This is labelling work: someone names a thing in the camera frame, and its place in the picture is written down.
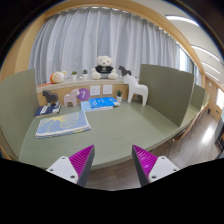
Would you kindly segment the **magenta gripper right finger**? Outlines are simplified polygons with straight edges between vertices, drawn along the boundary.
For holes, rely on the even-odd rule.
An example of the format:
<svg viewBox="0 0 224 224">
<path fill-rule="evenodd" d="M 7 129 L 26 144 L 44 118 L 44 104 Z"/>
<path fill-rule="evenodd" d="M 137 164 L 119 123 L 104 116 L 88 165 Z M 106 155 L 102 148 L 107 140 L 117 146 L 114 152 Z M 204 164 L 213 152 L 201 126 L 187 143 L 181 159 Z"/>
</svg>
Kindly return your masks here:
<svg viewBox="0 0 224 224">
<path fill-rule="evenodd" d="M 132 156 L 142 186 L 179 170 L 166 156 L 157 157 L 136 145 L 132 146 Z"/>
</svg>

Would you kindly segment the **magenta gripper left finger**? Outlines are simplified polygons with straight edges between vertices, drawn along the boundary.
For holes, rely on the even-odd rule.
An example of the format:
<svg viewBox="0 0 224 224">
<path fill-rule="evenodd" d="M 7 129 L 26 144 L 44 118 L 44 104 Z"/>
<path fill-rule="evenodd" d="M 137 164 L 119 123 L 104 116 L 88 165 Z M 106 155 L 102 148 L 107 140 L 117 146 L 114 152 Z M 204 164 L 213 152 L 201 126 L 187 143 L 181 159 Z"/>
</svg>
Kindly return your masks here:
<svg viewBox="0 0 224 224">
<path fill-rule="evenodd" d="M 47 169 L 47 172 L 84 187 L 91 170 L 94 156 L 95 147 L 90 145 L 70 157 L 61 156 Z"/>
</svg>

